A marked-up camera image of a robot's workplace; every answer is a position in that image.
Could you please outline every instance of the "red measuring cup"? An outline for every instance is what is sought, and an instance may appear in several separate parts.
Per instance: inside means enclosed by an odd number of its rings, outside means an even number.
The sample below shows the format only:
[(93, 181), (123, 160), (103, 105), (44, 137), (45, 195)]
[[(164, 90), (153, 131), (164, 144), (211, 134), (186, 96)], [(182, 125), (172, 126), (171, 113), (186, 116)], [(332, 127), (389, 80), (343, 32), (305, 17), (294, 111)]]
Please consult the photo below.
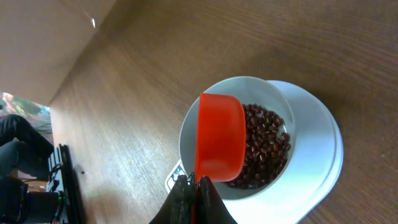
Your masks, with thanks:
[(202, 93), (199, 100), (195, 182), (207, 175), (213, 182), (235, 179), (246, 147), (243, 106), (233, 96)]

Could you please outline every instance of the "kitchen scale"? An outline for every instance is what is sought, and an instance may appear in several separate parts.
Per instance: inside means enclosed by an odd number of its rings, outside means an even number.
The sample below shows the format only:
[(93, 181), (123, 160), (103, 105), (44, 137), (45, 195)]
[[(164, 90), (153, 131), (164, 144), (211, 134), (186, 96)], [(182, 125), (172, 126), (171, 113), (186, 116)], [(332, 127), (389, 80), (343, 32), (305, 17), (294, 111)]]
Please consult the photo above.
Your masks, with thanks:
[[(266, 190), (242, 199), (223, 200), (238, 223), (299, 222), (330, 192), (343, 165), (340, 130), (326, 106), (299, 86), (269, 82), (283, 93), (292, 109), (295, 150), (284, 173)], [(166, 178), (168, 192), (178, 175), (187, 175), (181, 160)]]

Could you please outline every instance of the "white bowl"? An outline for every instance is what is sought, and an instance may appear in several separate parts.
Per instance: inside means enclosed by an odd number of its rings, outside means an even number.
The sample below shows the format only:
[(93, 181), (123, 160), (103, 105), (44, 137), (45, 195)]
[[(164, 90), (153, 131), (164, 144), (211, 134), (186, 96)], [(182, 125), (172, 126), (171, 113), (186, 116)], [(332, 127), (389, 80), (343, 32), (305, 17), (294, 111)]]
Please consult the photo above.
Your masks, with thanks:
[[(242, 104), (257, 103), (258, 105), (265, 107), (267, 110), (275, 111), (281, 118), (284, 119), (285, 122), (282, 125), (282, 128), (280, 128), (280, 131), (290, 134), (290, 144), (292, 147), (287, 154), (287, 163), (284, 169), (273, 182), (255, 190), (243, 190), (238, 188), (232, 189), (224, 183), (214, 183), (217, 192), (223, 200), (239, 200), (247, 197), (254, 197), (257, 194), (260, 194), (273, 183), (277, 182), (278, 178), (283, 175), (294, 153), (295, 121), (289, 103), (287, 102), (285, 96), (274, 85), (256, 77), (228, 78), (214, 84), (207, 89), (205, 93), (231, 95), (236, 97)], [(180, 132), (180, 157), (185, 172), (188, 175), (193, 172), (195, 163), (198, 105), (199, 98), (195, 100), (185, 116)]]

